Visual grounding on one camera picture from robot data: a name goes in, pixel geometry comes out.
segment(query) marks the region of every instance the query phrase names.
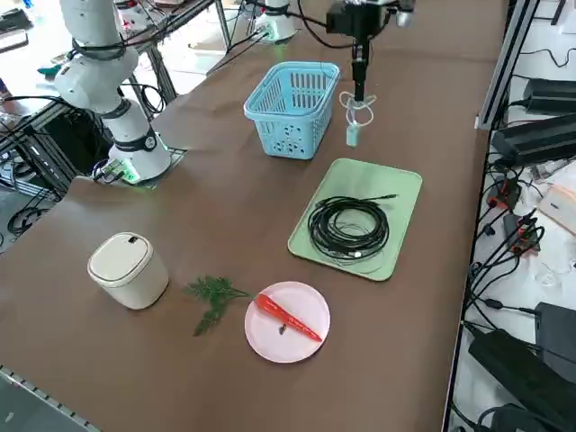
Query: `black cable bundle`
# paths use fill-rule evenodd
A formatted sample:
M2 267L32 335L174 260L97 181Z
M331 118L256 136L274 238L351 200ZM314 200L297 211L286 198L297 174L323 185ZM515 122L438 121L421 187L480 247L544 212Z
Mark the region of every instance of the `black cable bundle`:
M376 202L395 198L396 194L376 198L357 199L349 196L333 196L316 204L308 218L310 241L326 257L342 261L356 261L373 257L380 252L390 236L386 213ZM372 230L355 224L339 222L344 212L357 211L370 216L374 221ZM352 234L350 229L360 230Z

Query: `pink plate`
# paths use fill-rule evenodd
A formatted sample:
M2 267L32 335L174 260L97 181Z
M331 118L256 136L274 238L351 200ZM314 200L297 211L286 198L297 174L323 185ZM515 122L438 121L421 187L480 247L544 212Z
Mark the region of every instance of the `pink plate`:
M330 328L330 310L318 291L300 282L280 282L264 289L285 311L303 322L326 340ZM280 334L282 322L261 311L251 302L244 319L244 330L250 346L263 358L276 363L299 362L314 354L323 342L287 328Z

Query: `basket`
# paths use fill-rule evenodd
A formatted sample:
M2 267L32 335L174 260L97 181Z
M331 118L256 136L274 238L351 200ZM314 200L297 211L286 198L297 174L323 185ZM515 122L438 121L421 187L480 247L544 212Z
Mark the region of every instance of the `basket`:
M244 103L264 152L311 159L332 116L340 69L331 63L286 61L272 67Z

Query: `tray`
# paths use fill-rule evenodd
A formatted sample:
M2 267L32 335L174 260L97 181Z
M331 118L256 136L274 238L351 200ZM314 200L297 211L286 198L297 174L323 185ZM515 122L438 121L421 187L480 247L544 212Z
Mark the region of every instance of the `tray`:
M410 171L347 158L337 159L322 179L290 236L288 249L297 257L373 281L385 281L392 276L396 266L421 186L422 177ZM382 202L382 209L390 223L390 238L381 252L366 260L342 263L322 255L312 245L307 222L317 202L335 195L371 198L386 194L398 194L398 197ZM370 218L360 212L347 211L343 218L346 218L346 222L370 229Z

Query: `carrot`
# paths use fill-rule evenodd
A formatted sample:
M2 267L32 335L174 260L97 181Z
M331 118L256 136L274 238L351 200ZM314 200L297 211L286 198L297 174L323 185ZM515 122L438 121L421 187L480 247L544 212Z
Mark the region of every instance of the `carrot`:
M259 294L254 299L255 305L262 311L268 313L269 315L273 316L277 320L280 320L282 323L286 324L288 327L299 331L300 333L306 335L312 340L317 342L322 342L320 336L314 333L310 328L308 328L304 323L293 317L289 314L286 310L282 309L278 303L272 300L265 294Z

